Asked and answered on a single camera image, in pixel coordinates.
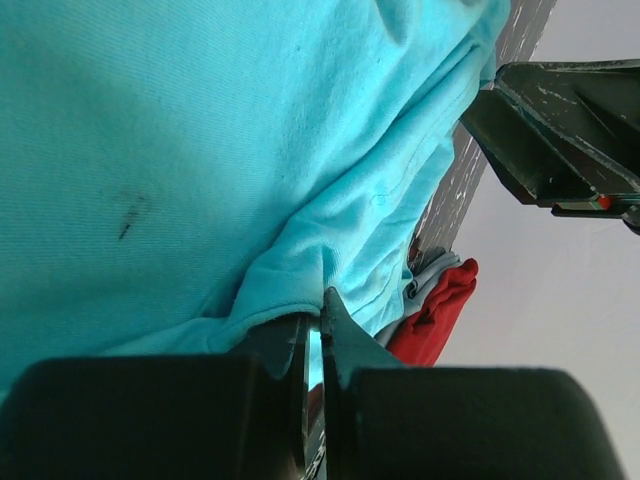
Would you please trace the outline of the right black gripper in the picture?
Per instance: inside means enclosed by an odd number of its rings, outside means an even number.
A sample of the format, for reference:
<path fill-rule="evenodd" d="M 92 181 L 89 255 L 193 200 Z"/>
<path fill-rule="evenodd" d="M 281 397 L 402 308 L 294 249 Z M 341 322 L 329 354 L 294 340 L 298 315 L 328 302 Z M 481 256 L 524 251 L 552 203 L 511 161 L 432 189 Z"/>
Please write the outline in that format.
<path fill-rule="evenodd" d="M 524 110 L 577 167 L 584 155 L 603 171 L 580 175 L 615 193 L 639 191 L 639 61 L 514 62 L 498 70 L 495 89 Z M 621 220 L 639 229 L 639 197 L 597 194 L 526 117 L 501 94 L 483 90 L 462 123 L 502 185 L 522 204 L 552 206 L 555 217 Z"/>

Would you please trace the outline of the cyan polo shirt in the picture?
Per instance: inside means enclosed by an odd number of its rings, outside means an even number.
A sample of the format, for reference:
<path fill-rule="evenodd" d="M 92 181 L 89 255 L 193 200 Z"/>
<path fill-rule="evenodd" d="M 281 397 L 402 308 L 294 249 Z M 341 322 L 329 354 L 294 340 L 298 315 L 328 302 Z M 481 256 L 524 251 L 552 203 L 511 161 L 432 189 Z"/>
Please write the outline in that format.
<path fill-rule="evenodd" d="M 1 387 L 209 354 L 337 289 L 399 319 L 506 1 L 5 1 Z"/>

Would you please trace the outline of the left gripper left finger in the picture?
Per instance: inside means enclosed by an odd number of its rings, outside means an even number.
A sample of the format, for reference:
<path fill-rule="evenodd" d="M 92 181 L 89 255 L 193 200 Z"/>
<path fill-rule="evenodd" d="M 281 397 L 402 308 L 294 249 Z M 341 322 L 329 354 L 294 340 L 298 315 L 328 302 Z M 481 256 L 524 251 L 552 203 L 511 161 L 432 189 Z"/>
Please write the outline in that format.
<path fill-rule="evenodd" d="M 308 319 L 225 354 L 59 358 L 1 408 L 5 479 L 297 479 L 306 469 Z"/>

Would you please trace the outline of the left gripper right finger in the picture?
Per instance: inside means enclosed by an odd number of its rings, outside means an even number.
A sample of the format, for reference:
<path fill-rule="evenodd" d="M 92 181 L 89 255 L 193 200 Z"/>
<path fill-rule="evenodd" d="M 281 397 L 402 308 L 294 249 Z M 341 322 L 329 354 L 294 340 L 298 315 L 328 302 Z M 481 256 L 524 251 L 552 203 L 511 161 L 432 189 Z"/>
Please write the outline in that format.
<path fill-rule="evenodd" d="M 331 479 L 621 479 L 598 409 L 561 370 L 418 368 L 349 315 L 320 317 Z"/>

